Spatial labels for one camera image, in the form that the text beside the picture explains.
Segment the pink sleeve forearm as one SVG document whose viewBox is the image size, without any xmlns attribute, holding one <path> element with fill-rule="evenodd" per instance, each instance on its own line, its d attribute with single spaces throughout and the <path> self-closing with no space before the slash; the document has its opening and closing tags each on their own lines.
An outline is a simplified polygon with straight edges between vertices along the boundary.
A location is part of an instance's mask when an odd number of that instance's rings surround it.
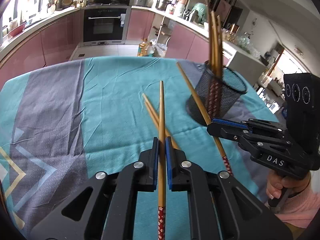
<svg viewBox="0 0 320 240">
<path fill-rule="evenodd" d="M 319 210 L 319 192 L 311 185 L 298 195 L 287 198 L 280 213 L 276 216 L 284 223 L 306 229 Z"/>
</svg>

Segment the right hand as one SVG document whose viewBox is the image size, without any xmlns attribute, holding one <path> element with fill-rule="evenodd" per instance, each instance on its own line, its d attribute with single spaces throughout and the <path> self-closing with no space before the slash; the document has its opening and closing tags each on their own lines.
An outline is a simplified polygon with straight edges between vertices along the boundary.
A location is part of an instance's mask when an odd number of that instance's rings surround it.
<svg viewBox="0 0 320 240">
<path fill-rule="evenodd" d="M 266 194 L 268 198 L 279 199 L 282 195 L 282 189 L 290 189 L 293 194 L 304 191 L 311 180 L 309 172 L 304 179 L 296 180 L 291 177 L 281 177 L 275 171 L 271 170 L 267 176 Z"/>
</svg>

